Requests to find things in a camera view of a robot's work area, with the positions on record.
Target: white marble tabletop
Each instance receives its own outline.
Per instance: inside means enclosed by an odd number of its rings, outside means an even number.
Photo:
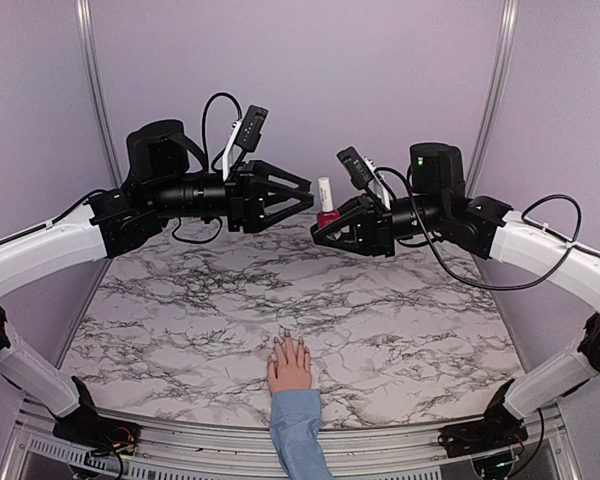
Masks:
[[[521,372],[488,292],[450,279],[427,249],[385,259],[318,247],[313,220],[258,235],[225,227],[204,246],[165,232],[116,259],[63,370],[102,408],[261,427],[266,360],[289,329],[311,349],[327,428],[478,414]],[[179,233],[214,229],[185,220]],[[476,275],[469,255],[444,252],[455,271]]]

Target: metal grate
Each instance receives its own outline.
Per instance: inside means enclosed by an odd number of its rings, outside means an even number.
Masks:
[[[93,472],[118,473],[117,461],[87,457],[89,451],[87,447],[64,442],[53,437],[34,434],[29,439],[27,450]],[[124,462],[125,474],[123,478],[127,480],[274,480],[272,477],[245,477],[191,472],[162,465],[150,465],[147,464],[148,460],[133,457],[125,457]],[[442,480],[442,474],[439,467],[432,467],[391,474],[356,475],[338,478],[341,480]]]

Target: hand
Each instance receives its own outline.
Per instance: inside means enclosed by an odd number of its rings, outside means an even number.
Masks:
[[[286,333],[284,344],[274,339],[276,360],[269,355],[267,378],[271,394],[287,390],[308,390],[311,388],[311,354],[305,348],[302,337],[298,349],[293,348],[291,334]]]

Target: denim shirt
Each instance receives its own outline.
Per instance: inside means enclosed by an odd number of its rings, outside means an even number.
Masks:
[[[288,390],[273,395],[271,439],[280,465],[291,480],[331,480],[318,431],[320,391]]]

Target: bottle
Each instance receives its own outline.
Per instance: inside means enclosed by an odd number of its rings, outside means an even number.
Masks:
[[[324,228],[339,219],[340,212],[333,208],[329,177],[319,178],[318,188],[320,190],[320,201],[322,203],[321,211],[318,213],[318,228]]]

